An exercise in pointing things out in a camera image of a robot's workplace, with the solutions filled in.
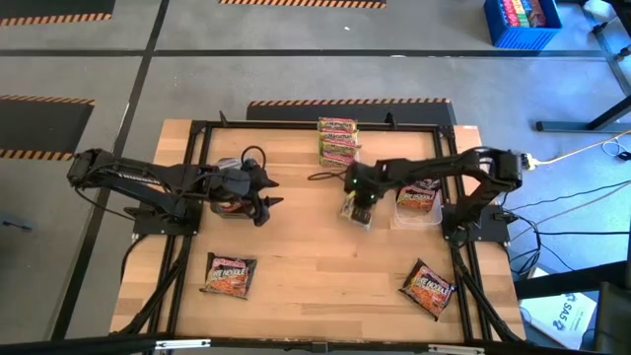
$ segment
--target hazard tape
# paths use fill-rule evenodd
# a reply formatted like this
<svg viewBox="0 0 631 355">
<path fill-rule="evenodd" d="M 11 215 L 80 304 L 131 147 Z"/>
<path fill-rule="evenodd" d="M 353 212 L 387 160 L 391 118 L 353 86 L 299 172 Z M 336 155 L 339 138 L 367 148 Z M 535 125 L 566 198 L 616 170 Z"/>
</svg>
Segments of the hazard tape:
<svg viewBox="0 0 631 355">
<path fill-rule="evenodd" d="M 92 99 L 72 99 L 72 98 L 57 98 L 57 97 L 21 96 L 21 95 L 2 95 L 0 96 L 0 100 L 42 102 L 42 103 L 61 103 L 61 104 L 86 104 L 90 106 L 95 105 L 95 101 Z"/>
<path fill-rule="evenodd" d="M 386 0 L 352 1 L 352 0 L 219 0 L 220 4 L 232 5 L 268 5 L 268 6 L 306 6 L 306 7 L 334 7 L 355 9 L 385 9 Z"/>
<path fill-rule="evenodd" d="M 43 151 L 23 151 L 0 149 L 0 158 L 4 159 L 27 159 L 27 160 L 48 160 L 48 161 L 69 161 L 74 154 L 63 152 L 43 152 Z"/>
<path fill-rule="evenodd" d="M 279 100 L 254 101 L 250 107 L 280 107 L 280 106 L 320 106 L 320 105 L 395 105 L 395 104 L 448 104 L 451 101 L 444 98 L 417 99 L 347 99 L 347 100 Z"/>
<path fill-rule="evenodd" d="M 0 21 L 0 27 L 25 26 L 25 25 L 49 25 L 49 24 L 69 24 L 77 22 L 105 21 L 111 19 L 111 14 L 81 14 L 81 15 L 59 15 L 59 16 L 36 16 L 7 18 Z"/>
</svg>

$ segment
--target wooden tabletop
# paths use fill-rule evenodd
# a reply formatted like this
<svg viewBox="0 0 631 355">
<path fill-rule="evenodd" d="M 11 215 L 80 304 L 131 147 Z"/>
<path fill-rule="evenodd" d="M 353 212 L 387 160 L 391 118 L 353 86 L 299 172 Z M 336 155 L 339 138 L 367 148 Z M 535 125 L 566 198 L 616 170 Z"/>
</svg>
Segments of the wooden tabletop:
<svg viewBox="0 0 631 355">
<path fill-rule="evenodd" d="M 154 163 L 181 163 L 190 122 L 165 121 Z M 457 126 L 455 130 L 459 151 L 480 145 L 476 127 Z M 377 159 L 435 157 L 429 133 L 360 132 L 359 140 L 363 146 L 360 161 L 367 164 Z M 370 231 L 339 219 L 337 212 L 344 198 L 342 182 L 307 181 L 307 176 L 324 171 L 317 162 L 315 131 L 214 129 L 208 163 L 239 157 L 243 148 L 252 144 L 265 150 L 268 174 L 280 183 L 280 187 L 263 194 L 285 200 L 271 208 L 271 218 L 261 228 L 248 220 L 223 219 L 205 206 L 199 234 L 193 239 L 176 335 L 463 341 L 459 294 L 434 321 L 397 292 L 419 257 L 454 282 L 440 225 L 398 227 L 393 219 L 392 191 L 377 204 Z M 467 193 L 476 184 L 471 178 L 464 179 Z M 149 237 L 129 256 L 111 330 L 127 325 L 153 292 L 165 242 L 164 236 Z M 511 329 L 524 337 L 506 253 L 496 244 L 476 246 L 486 296 Z M 258 260 L 247 300 L 199 292 L 209 251 Z M 480 337 L 470 294 L 468 300 L 474 335 Z M 170 303 L 168 295 L 159 329 L 166 327 Z"/>
</svg>

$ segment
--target gray floor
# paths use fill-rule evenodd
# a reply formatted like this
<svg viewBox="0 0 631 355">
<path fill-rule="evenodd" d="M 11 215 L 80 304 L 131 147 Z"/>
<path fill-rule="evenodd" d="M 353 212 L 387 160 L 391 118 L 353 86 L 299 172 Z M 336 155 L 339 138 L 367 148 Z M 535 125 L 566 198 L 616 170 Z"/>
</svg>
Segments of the gray floor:
<svg viewBox="0 0 631 355">
<path fill-rule="evenodd" d="M 119 0 L 111 22 L 2 29 L 0 48 L 133 48 L 146 45 L 159 0 Z M 490 50 L 481 0 L 390 0 L 386 11 L 220 6 L 172 1 L 158 48 L 397 48 Z M 598 50 L 578 6 L 560 6 L 565 29 L 546 49 Z M 0 93 L 96 99 L 79 149 L 110 148 L 139 58 L 0 58 Z M 623 98 L 604 59 L 189 57 L 155 58 L 124 154 L 151 160 L 166 118 L 244 119 L 254 100 L 445 97 L 460 124 L 486 145 L 539 160 L 606 135 L 536 133 L 536 120 L 590 120 Z M 622 140 L 631 146 L 629 138 Z M 30 218 L 35 232 L 0 229 L 0 342 L 47 337 L 89 208 L 65 181 L 68 164 L 0 160 L 2 209 Z M 629 179 L 631 166 L 594 148 L 525 175 L 508 207 Z M 545 231 L 623 231 L 630 190 L 543 224 Z M 535 221 L 591 197 L 523 210 Z M 130 201 L 115 196 L 109 207 Z M 512 232 L 524 226 L 516 223 Z M 130 224 L 106 216 L 69 336 L 106 334 Z M 623 259 L 623 236 L 544 237 L 574 268 Z M 511 252 L 532 248 L 521 237 Z M 563 271 L 544 251 L 540 263 Z"/>
</svg>

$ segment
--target transparent plastic container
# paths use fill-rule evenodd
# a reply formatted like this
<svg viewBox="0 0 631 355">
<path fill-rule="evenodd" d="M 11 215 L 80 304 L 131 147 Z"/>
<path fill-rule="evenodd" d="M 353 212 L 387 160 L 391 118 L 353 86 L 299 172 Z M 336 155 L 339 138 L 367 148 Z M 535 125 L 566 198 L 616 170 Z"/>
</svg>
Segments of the transparent plastic container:
<svg viewBox="0 0 631 355">
<path fill-rule="evenodd" d="M 436 193 L 432 209 L 426 214 L 414 208 L 399 206 L 394 199 L 394 224 L 406 229 L 422 229 L 439 225 L 443 222 L 442 206 L 440 191 Z"/>
</svg>

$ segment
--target blue crate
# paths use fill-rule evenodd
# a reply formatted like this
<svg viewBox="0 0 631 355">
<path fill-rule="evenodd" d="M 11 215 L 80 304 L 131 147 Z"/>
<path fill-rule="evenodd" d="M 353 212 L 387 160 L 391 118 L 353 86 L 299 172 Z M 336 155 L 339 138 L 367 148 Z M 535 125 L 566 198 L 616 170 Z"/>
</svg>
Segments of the blue crate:
<svg viewBox="0 0 631 355">
<path fill-rule="evenodd" d="M 545 14 L 545 28 L 514 28 L 504 22 L 502 0 L 486 0 L 484 13 L 493 45 L 500 48 L 541 50 L 563 25 L 554 0 L 539 0 Z"/>
</svg>

